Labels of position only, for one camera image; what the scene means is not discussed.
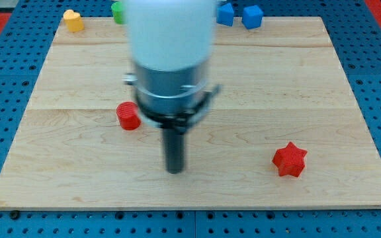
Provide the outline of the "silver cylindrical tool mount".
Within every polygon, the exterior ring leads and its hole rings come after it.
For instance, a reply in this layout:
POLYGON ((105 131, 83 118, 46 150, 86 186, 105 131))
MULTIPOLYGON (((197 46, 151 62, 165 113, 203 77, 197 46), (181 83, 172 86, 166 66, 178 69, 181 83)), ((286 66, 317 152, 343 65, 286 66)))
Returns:
POLYGON ((214 85, 209 91, 208 62, 192 67, 163 71, 134 64, 123 82, 134 88, 139 118, 155 128, 187 133, 208 114, 212 101, 221 91, 214 85))

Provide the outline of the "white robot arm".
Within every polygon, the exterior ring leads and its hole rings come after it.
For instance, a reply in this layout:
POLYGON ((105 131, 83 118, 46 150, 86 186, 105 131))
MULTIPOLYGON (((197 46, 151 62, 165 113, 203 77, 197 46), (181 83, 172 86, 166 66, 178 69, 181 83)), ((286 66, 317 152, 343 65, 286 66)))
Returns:
POLYGON ((124 2, 134 66, 124 81, 134 88, 140 118, 162 130, 171 174, 184 170, 186 134, 221 89, 206 90, 216 7, 209 0, 124 2))

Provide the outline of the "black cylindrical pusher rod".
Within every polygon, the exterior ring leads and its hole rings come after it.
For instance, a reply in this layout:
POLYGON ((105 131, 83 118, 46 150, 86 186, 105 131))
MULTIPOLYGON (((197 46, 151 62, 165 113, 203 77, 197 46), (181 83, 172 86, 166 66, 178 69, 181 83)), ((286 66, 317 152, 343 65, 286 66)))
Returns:
POLYGON ((181 173, 185 168, 184 135, 173 129, 163 129, 163 152, 167 172, 181 173))

